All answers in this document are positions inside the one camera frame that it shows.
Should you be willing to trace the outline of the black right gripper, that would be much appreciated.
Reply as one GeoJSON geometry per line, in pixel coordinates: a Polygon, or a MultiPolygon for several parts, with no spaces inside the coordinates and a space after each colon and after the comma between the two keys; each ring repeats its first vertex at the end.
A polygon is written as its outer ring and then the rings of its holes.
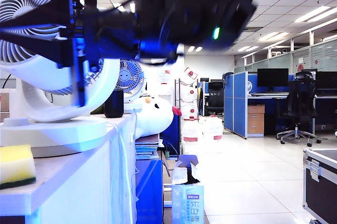
{"type": "Polygon", "coordinates": [[[72,92],[75,104],[88,102],[85,76],[99,69],[100,54],[95,44],[97,0],[56,0],[61,8],[60,24],[32,25],[1,21],[1,66],[15,66],[42,56],[58,68],[71,69],[72,92]],[[8,41],[41,40],[28,47],[8,41]]]}

